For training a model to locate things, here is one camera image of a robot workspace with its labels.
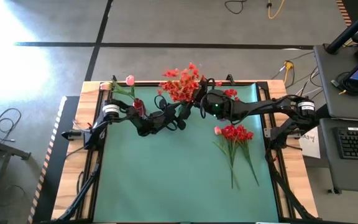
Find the black floor stripe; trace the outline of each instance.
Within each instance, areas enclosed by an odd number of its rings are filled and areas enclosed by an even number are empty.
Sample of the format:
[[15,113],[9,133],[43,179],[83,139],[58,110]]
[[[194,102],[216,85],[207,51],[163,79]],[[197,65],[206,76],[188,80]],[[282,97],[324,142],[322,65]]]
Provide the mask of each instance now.
[[15,46],[23,47],[94,47],[92,42],[16,42]]
[[92,79],[94,66],[96,65],[96,60],[98,59],[100,43],[102,42],[104,31],[106,30],[107,21],[109,19],[109,13],[110,13],[110,8],[112,7],[112,1],[113,0],[107,1],[107,5],[104,10],[104,14],[103,14],[103,18],[102,18],[102,23],[100,24],[98,37],[96,38],[96,45],[92,51],[91,60],[89,61],[89,65],[88,65],[88,69],[86,71],[84,81],[91,81],[91,79]]
[[312,50],[313,45],[277,44],[176,44],[176,43],[101,43],[101,47],[189,48],[189,49],[300,49]]

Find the green tablecloth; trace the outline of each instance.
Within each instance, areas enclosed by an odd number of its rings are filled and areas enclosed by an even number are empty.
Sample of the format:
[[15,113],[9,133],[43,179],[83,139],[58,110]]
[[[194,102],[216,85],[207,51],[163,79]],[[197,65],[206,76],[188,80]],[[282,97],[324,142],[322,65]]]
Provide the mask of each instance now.
[[[242,101],[257,101],[255,85],[235,86]],[[148,112],[156,111],[157,87],[137,87]],[[128,104],[127,96],[115,98]],[[259,181],[241,150],[234,169],[240,190],[231,188],[226,156],[213,144],[214,127],[225,127],[193,108],[185,130],[140,137],[130,121],[108,127],[94,222],[277,222],[277,209],[264,159],[260,116],[242,124],[254,132],[250,156]]]

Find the concrete floor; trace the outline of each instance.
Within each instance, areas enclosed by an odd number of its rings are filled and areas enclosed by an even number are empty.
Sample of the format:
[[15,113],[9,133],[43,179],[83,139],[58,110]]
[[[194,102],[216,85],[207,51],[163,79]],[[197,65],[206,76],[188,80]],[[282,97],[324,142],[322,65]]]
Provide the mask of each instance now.
[[[103,42],[313,45],[332,41],[346,27],[335,0],[287,0],[274,20],[267,19],[264,1],[247,1],[239,15],[228,12],[223,2],[115,0]],[[31,161],[13,158],[9,164],[6,184],[20,185],[27,195],[3,195],[7,197],[1,200],[16,203],[0,208],[0,220],[27,220],[59,102],[62,96],[79,95],[93,51],[91,47],[13,47],[12,43],[95,42],[106,3],[0,0],[0,114],[9,107],[23,114],[10,137],[16,142],[6,144],[32,152]],[[278,5],[279,1],[273,0],[274,11]],[[307,52],[103,47],[92,80],[109,80],[112,75],[122,80],[128,74],[139,80],[159,80],[165,69],[183,68],[188,62],[199,65],[209,77],[224,78],[231,73],[236,79],[269,79],[284,60]],[[313,54],[294,63],[295,80],[316,66]],[[303,84],[290,87],[288,93],[296,93]],[[310,85],[305,92],[314,89]],[[314,100],[323,105],[323,94]],[[329,172],[309,168],[308,173],[320,217],[358,222],[358,193],[326,195],[325,190],[331,187]]]

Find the sunlight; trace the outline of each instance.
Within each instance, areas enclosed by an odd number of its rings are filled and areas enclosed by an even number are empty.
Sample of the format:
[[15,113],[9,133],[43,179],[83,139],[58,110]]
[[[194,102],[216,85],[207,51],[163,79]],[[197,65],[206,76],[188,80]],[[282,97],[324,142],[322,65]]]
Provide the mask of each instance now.
[[21,6],[0,0],[0,100],[28,100],[39,95],[50,76],[48,55],[38,47],[13,46],[18,35],[33,37],[9,10],[12,7]]

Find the black keyboard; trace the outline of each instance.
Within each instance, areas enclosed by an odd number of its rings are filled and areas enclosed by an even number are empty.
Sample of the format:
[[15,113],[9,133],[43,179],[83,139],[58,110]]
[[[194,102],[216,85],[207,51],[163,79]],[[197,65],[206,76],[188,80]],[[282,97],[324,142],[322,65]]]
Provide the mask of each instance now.
[[334,135],[342,159],[358,159],[358,131],[334,128]]

